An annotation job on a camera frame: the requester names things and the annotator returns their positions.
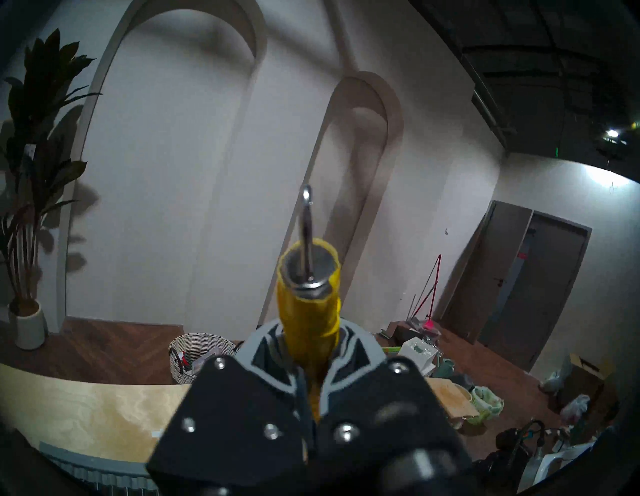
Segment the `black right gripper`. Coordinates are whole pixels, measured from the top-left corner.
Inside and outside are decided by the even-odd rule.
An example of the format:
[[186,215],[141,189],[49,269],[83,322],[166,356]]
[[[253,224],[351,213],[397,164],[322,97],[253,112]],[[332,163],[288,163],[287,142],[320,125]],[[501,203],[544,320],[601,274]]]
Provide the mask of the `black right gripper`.
[[[546,442],[545,432],[543,422],[528,422],[524,427],[499,433],[496,437],[497,471],[524,471],[529,462],[541,458]],[[535,450],[530,450],[525,441],[536,436]]]

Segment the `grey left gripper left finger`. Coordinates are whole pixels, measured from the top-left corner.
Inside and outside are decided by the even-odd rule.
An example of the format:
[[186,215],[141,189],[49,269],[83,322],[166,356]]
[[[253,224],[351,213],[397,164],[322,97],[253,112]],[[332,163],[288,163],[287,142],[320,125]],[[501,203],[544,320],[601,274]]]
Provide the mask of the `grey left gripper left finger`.
[[280,321],[208,360],[153,451],[153,480],[309,480],[308,380]]

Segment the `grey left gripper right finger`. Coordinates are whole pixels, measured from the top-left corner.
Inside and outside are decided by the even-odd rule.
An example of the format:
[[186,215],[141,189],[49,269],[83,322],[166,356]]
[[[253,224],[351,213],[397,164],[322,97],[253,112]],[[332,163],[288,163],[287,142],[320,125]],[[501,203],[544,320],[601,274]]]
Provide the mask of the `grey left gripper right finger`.
[[317,480],[471,480],[471,459],[417,366],[340,320],[317,401]]

